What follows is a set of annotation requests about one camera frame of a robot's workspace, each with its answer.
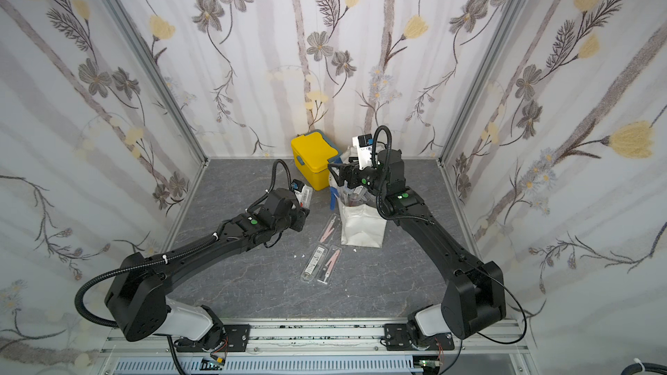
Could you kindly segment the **clear case white barcode label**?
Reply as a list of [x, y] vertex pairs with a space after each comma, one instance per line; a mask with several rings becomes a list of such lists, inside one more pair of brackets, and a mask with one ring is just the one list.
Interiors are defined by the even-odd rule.
[[323, 264], [323, 260], [326, 259], [327, 253], [328, 247], [321, 244], [314, 249], [314, 252], [311, 254], [307, 265], [300, 275], [302, 281], [310, 282], [317, 276]]

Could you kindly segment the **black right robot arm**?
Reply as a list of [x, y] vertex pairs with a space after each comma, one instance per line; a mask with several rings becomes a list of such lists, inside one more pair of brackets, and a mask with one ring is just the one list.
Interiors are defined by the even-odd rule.
[[446, 281], [440, 312], [451, 333], [465, 340], [507, 315], [504, 276], [493, 261], [482, 262], [435, 219], [425, 200], [406, 185], [399, 150], [382, 150], [374, 164], [330, 163], [336, 184], [363, 187], [375, 198], [380, 215], [401, 227], [420, 245]]

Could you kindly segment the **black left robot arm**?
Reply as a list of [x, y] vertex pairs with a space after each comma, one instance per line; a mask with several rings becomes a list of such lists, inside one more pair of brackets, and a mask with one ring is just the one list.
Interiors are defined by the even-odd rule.
[[[283, 232], [302, 231], [308, 208], [289, 189], [274, 189], [258, 206], [222, 222], [212, 234], [180, 248], [145, 257], [127, 256], [118, 269], [87, 281], [74, 298], [81, 317], [99, 326], [118, 328], [125, 340], [137, 342], [151, 335], [177, 337], [210, 352], [227, 339], [224, 324], [210, 307], [170, 300], [170, 294], [194, 276], [231, 256], [267, 246]], [[94, 286], [111, 281], [104, 304], [111, 316], [99, 317], [84, 303]]]

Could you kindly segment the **clear case red blue label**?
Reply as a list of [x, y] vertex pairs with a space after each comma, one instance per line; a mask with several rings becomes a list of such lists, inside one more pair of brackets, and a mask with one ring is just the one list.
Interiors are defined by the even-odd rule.
[[300, 191], [300, 205], [303, 208], [310, 208], [310, 204], [313, 199], [313, 194], [314, 190], [307, 185], [305, 185], [302, 191]]

